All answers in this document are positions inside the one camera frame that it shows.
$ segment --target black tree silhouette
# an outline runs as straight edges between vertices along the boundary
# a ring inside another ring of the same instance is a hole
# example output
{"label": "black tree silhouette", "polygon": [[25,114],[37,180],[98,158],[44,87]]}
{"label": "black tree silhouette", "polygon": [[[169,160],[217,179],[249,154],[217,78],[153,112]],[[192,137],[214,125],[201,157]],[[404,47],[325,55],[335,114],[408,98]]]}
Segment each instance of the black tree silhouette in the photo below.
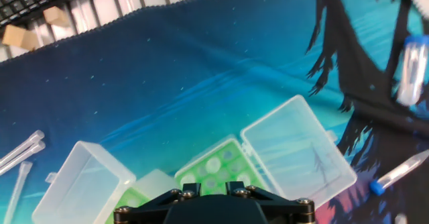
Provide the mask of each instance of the black tree silhouette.
{"label": "black tree silhouette", "polygon": [[[410,146],[417,146],[419,143],[418,140],[410,137],[411,135],[408,133],[394,133],[390,128],[384,126],[384,124],[380,124],[377,119],[368,116],[363,118],[358,114],[360,108],[363,107],[362,101],[371,99],[372,105],[383,106],[384,109],[389,109],[391,112],[401,112],[410,119],[414,119],[412,112],[399,106],[391,97],[392,86],[395,84],[393,75],[399,62],[404,40],[410,34],[407,29],[410,7],[411,0],[400,1],[389,60],[385,71],[381,71],[366,55],[364,49],[359,44],[341,0],[316,0],[316,23],[307,52],[312,49],[321,31],[320,22],[322,21],[324,10],[326,10],[326,16],[324,18],[325,26],[322,52],[307,74],[308,78],[312,78],[316,73],[322,71],[316,84],[310,90],[310,96],[318,94],[323,89],[328,82],[330,71],[336,66],[339,71],[340,90],[344,94],[340,110],[350,111],[352,107],[355,108],[343,137],[338,144],[339,150],[343,154],[350,154],[355,150],[357,143],[361,140],[361,136],[366,133],[367,138],[363,143],[363,147],[355,154],[351,165],[357,172],[366,171],[374,166],[378,166],[374,177],[379,177],[385,174],[386,170],[391,170],[395,167],[391,166],[391,163],[388,161],[392,153],[386,151],[386,149],[391,148],[392,142],[403,139]],[[429,29],[429,24],[424,25],[426,29]],[[334,55],[336,55],[336,62],[332,61]],[[426,85],[425,91],[429,95],[428,85]],[[400,119],[400,121],[403,121],[403,123],[399,124],[405,125],[405,118]],[[399,156],[404,156],[405,154],[408,154],[406,156],[411,156],[414,153],[402,152],[397,154]],[[403,207],[398,203],[400,199],[403,199],[405,203],[407,201],[415,201],[418,195],[414,192],[410,191],[407,195],[401,195],[400,191],[387,191],[380,199],[370,198],[365,203],[366,209],[355,208],[352,213],[347,214],[347,218],[339,200],[331,200],[330,207],[335,207],[336,214],[334,220],[339,223],[347,221],[348,218],[352,218],[354,223],[380,222],[389,213],[393,217],[400,211],[405,211],[406,214],[416,213],[414,209]],[[384,202],[384,208],[380,209],[380,203]],[[368,208],[375,211],[368,213]]]}

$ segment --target transparent plastic container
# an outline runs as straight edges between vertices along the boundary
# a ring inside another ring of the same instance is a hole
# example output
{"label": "transparent plastic container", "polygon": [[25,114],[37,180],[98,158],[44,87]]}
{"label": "transparent plastic container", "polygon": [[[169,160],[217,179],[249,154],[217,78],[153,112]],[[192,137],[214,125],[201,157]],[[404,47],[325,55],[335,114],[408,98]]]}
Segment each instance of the transparent plastic container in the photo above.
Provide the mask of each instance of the transparent plastic container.
{"label": "transparent plastic container", "polygon": [[50,181],[33,212],[35,224],[102,224],[135,175],[101,145],[79,141]]}
{"label": "transparent plastic container", "polygon": [[420,98],[428,53],[429,36],[408,36],[406,38],[402,77],[397,91],[397,101],[402,105],[414,105]]}
{"label": "transparent plastic container", "polygon": [[355,171],[300,95],[246,127],[241,138],[273,191],[286,199],[309,198],[317,208],[356,182]]}
{"label": "transparent plastic container", "polygon": [[[173,177],[168,176],[161,170],[152,170],[125,191],[115,208],[123,206],[139,207],[174,188],[179,188],[179,186]],[[106,224],[112,223],[113,213],[106,221]]]}

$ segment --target test tube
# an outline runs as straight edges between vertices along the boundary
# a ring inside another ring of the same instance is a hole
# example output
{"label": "test tube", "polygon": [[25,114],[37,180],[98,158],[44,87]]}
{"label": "test tube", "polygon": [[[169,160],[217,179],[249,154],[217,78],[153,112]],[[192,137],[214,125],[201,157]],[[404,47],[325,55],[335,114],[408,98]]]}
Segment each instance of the test tube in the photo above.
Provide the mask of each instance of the test tube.
{"label": "test tube", "polygon": [[6,211],[6,216],[3,224],[10,224],[12,222],[13,214],[15,212],[19,196],[21,196],[21,191],[24,186],[25,179],[27,178],[28,172],[32,168],[32,166],[33,163],[28,161],[24,161],[21,163],[21,166],[19,167],[18,179],[16,180],[15,188],[13,189],[12,197]]}
{"label": "test tube", "polygon": [[408,36],[405,40],[404,65],[397,101],[405,106],[417,103],[429,55],[429,36]]}
{"label": "test tube", "polygon": [[0,167],[0,176],[21,163],[22,161],[26,160],[28,157],[32,156],[33,154],[39,152],[40,150],[43,150],[45,148],[45,143],[41,140],[39,140],[37,143],[33,144],[30,148],[28,148],[26,151],[22,152],[21,155],[14,158],[12,161],[7,163],[6,165]]}
{"label": "test tube", "polygon": [[382,195],[386,188],[391,186],[393,183],[398,181],[400,178],[404,177],[406,174],[411,172],[413,169],[417,168],[423,163],[423,161],[428,158],[429,150],[423,151],[419,154],[416,154],[406,160],[404,163],[400,164],[398,167],[394,168],[392,171],[385,174],[378,180],[374,180],[369,185],[369,188],[376,194]]}
{"label": "test tube", "polygon": [[12,150],[12,152],[8,153],[5,157],[3,157],[0,160],[0,168],[6,165],[9,161],[14,159],[24,150],[28,149],[32,144],[37,143],[39,140],[41,140],[44,137],[45,137],[45,134],[42,131],[40,130],[35,131],[29,138],[27,138],[27,140],[25,140],[22,144],[20,144],[18,147]]}

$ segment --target metal screw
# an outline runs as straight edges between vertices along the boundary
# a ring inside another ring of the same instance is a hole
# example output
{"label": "metal screw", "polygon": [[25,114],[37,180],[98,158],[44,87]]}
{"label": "metal screw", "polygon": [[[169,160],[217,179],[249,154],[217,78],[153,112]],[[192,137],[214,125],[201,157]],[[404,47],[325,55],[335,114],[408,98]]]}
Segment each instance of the metal screw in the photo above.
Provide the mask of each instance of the metal screw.
{"label": "metal screw", "polygon": [[234,193],[240,197],[248,197],[250,195],[250,191],[246,190],[245,188],[237,188],[234,190]]}
{"label": "metal screw", "polygon": [[131,211],[131,207],[123,206],[115,209],[115,213],[129,213]]}
{"label": "metal screw", "polygon": [[252,186],[252,185],[250,185],[250,186],[246,186],[246,190],[252,190],[252,191],[255,191],[256,190],[256,186]]}
{"label": "metal screw", "polygon": [[185,190],[185,191],[182,193],[182,196],[183,196],[185,199],[190,199],[190,198],[194,197],[194,195],[195,195],[195,193],[194,193],[192,190]]}
{"label": "metal screw", "polygon": [[172,189],[172,190],[171,190],[171,193],[172,193],[172,194],[179,194],[179,193],[180,193],[180,190],[179,190],[179,189],[174,188],[174,189]]}
{"label": "metal screw", "polygon": [[310,204],[311,200],[307,198],[299,198],[296,202],[300,204]]}

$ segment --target pipette tip box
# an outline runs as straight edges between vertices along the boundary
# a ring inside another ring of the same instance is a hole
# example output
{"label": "pipette tip box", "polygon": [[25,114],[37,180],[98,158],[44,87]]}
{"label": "pipette tip box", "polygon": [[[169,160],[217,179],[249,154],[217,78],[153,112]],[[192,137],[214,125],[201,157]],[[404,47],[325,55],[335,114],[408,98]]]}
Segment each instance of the pipette tip box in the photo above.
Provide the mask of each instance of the pipette tip box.
{"label": "pipette tip box", "polygon": [[104,224],[135,175],[101,145],[79,141],[51,181],[35,224]]}

